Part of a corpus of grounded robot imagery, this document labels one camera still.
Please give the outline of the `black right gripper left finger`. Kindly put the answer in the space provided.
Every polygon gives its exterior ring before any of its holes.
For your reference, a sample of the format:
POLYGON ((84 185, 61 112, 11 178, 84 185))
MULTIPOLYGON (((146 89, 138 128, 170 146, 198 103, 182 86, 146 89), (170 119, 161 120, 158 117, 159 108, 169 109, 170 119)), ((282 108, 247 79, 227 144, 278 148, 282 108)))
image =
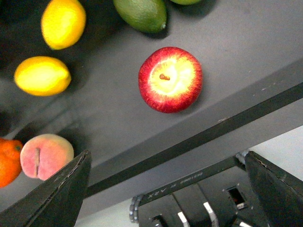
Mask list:
POLYGON ((69 164, 0 214, 2 227, 73 227, 88 187, 91 153, 69 164))

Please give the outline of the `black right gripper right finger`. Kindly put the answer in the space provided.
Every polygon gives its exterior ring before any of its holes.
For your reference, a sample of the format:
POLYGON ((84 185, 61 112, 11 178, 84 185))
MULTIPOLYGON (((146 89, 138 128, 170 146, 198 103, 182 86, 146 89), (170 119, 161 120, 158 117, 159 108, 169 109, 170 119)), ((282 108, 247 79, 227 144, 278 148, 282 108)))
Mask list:
POLYGON ((245 167, 251 187, 271 227, 303 225, 303 182, 250 151, 245 167))

